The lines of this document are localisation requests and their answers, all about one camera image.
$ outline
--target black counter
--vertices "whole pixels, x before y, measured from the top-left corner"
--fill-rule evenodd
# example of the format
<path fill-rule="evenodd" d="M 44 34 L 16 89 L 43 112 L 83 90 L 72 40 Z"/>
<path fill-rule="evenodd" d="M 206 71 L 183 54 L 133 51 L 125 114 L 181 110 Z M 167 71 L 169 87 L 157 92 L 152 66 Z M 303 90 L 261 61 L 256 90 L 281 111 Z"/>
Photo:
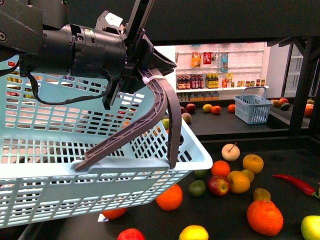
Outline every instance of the black counter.
<path fill-rule="evenodd" d="M 225 143 L 228 140 L 205 141 L 203 145 L 213 161 L 217 161 L 221 159 L 220 151 Z M 210 240 L 270 239 L 254 232 L 247 221 L 247 209 L 256 188 L 265 188 L 271 193 L 271 200 L 284 218 L 283 229 L 272 239 L 303 240 L 301 222 L 305 216 L 320 215 L 320 200 L 304 195 L 291 183 L 272 174 L 289 174 L 319 189 L 320 142 L 309 137 L 274 137 L 239 139 L 237 145 L 241 155 L 229 163 L 232 171 L 243 169 L 242 159 L 246 154 L 257 154 L 264 160 L 263 170 L 255 175 L 250 189 L 243 194 L 216 197 L 207 191 L 201 197 L 191 197 L 188 186 L 196 180 L 191 173 L 178 183 L 183 202 L 174 211 L 165 212 L 153 201 L 128 208 L 121 218 L 109 222 L 97 222 L 98 213 L 46 221 L 35 240 L 116 240 L 118 234 L 128 228 L 139 229 L 147 240 L 177 240 L 188 225 L 205 227 Z"/>

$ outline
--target lemon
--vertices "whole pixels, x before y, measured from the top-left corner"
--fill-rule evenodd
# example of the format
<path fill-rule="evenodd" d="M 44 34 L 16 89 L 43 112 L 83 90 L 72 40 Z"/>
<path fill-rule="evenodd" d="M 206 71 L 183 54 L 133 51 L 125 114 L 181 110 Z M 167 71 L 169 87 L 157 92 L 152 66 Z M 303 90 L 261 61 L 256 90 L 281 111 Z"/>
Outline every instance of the lemon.
<path fill-rule="evenodd" d="M 209 234 L 203 226 L 190 225 L 180 233 L 179 240 L 208 240 Z"/>
<path fill-rule="evenodd" d="M 205 112 L 205 113 L 211 113 L 211 109 L 212 109 L 212 105 L 211 104 L 206 104 L 202 107 L 202 110 Z"/>

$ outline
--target green apple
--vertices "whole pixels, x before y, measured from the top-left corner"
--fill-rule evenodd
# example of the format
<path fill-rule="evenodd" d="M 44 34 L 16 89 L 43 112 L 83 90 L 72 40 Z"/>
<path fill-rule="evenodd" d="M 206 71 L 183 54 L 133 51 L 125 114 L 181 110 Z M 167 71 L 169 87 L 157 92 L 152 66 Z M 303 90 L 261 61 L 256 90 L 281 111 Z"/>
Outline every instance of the green apple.
<path fill-rule="evenodd" d="M 169 129 L 169 118 L 162 119 L 162 124 L 165 130 Z"/>
<path fill-rule="evenodd" d="M 301 232 L 305 240 L 320 239 L 320 216 L 306 216 L 301 223 Z"/>

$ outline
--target orange fruit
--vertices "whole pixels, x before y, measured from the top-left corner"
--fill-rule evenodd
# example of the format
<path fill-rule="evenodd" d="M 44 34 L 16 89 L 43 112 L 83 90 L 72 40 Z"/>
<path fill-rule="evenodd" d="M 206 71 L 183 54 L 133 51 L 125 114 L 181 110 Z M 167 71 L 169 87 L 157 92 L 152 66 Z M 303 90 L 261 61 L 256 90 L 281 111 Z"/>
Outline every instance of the orange fruit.
<path fill-rule="evenodd" d="M 312 111 L 314 110 L 314 106 L 306 106 L 305 110 L 304 110 L 304 115 L 307 117 L 311 117 L 312 115 Z"/>
<path fill-rule="evenodd" d="M 112 210 L 106 210 L 102 212 L 102 215 L 105 216 L 109 220 L 117 219 L 121 217 L 125 212 L 127 211 L 127 208 L 119 208 L 119 209 L 112 209 Z"/>
<path fill-rule="evenodd" d="M 275 108 L 280 108 L 281 107 L 281 102 L 279 100 L 272 99 L 271 102 L 273 102 L 273 106 Z"/>
<path fill-rule="evenodd" d="M 182 189 L 178 184 L 173 185 L 155 199 L 159 207 L 167 212 L 176 210 L 181 205 L 182 200 Z"/>
<path fill-rule="evenodd" d="M 284 225 L 282 213 L 270 200 L 254 201 L 250 204 L 246 216 L 253 230 L 269 237 L 277 235 Z"/>
<path fill-rule="evenodd" d="M 220 107 L 220 106 L 213 106 L 213 107 L 211 108 L 211 112 L 212 112 L 213 114 L 219 114 L 219 113 L 221 113 L 221 107 Z"/>
<path fill-rule="evenodd" d="M 234 114 L 236 112 L 236 105 L 235 104 L 230 104 L 228 106 L 228 112 Z"/>
<path fill-rule="evenodd" d="M 226 161 L 219 160 L 215 161 L 211 168 L 213 176 L 225 176 L 227 177 L 230 173 L 230 166 Z"/>

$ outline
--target orange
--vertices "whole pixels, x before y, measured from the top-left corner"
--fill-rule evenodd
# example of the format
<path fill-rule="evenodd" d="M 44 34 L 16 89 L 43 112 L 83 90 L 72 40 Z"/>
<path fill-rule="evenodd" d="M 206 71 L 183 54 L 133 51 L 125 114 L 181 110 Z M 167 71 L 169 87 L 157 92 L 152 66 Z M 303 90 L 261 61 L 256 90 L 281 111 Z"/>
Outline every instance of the orange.
<path fill-rule="evenodd" d="M 236 112 L 236 105 L 235 104 L 230 104 L 228 106 L 228 112 L 234 114 Z"/>
<path fill-rule="evenodd" d="M 211 168 L 213 176 L 225 176 L 227 177 L 230 173 L 230 166 L 226 161 L 219 160 L 215 161 Z"/>
<path fill-rule="evenodd" d="M 221 113 L 221 107 L 220 107 L 220 106 L 213 106 L 213 107 L 211 108 L 211 112 L 212 112 L 213 114 L 219 114 L 219 113 Z"/>
<path fill-rule="evenodd" d="M 275 108 L 280 108 L 281 107 L 281 102 L 279 100 L 273 99 L 273 100 L 271 100 L 271 102 L 273 102 L 273 106 Z"/>
<path fill-rule="evenodd" d="M 250 179 L 241 171 L 232 171 L 226 178 L 230 182 L 230 191 L 234 194 L 243 194 L 250 188 Z"/>
<path fill-rule="evenodd" d="M 246 216 L 253 230 L 269 237 L 277 235 L 284 225 L 280 210 L 270 200 L 254 201 L 250 204 Z"/>
<path fill-rule="evenodd" d="M 173 185 L 155 199 L 159 207 L 167 212 L 176 210 L 181 205 L 182 200 L 182 189 L 178 184 Z"/>
<path fill-rule="evenodd" d="M 312 111 L 314 110 L 314 106 L 306 106 L 305 111 L 304 111 L 304 115 L 307 117 L 311 117 L 312 115 Z"/>
<path fill-rule="evenodd" d="M 119 208 L 119 209 L 112 209 L 112 210 L 106 210 L 102 212 L 102 215 L 105 216 L 109 220 L 117 219 L 121 217 L 125 212 L 127 211 L 127 208 Z"/>

